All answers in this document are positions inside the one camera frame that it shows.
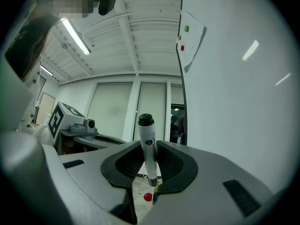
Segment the ceiling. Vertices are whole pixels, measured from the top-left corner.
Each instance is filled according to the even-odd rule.
[[[60,22],[51,31],[42,65],[59,84],[120,74],[180,76],[175,50],[180,3],[116,0],[114,9],[105,16],[95,8],[86,18],[71,19],[91,50],[87,56]]]

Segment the red round object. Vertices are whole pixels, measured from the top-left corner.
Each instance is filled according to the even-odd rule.
[[[152,201],[152,193],[145,193],[144,199],[147,202],[151,202]]]

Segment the marker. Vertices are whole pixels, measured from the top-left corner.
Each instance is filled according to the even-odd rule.
[[[154,120],[151,114],[139,116],[139,133],[141,139],[142,152],[148,175],[148,183],[155,187],[158,184],[157,165],[156,165],[156,140]]]

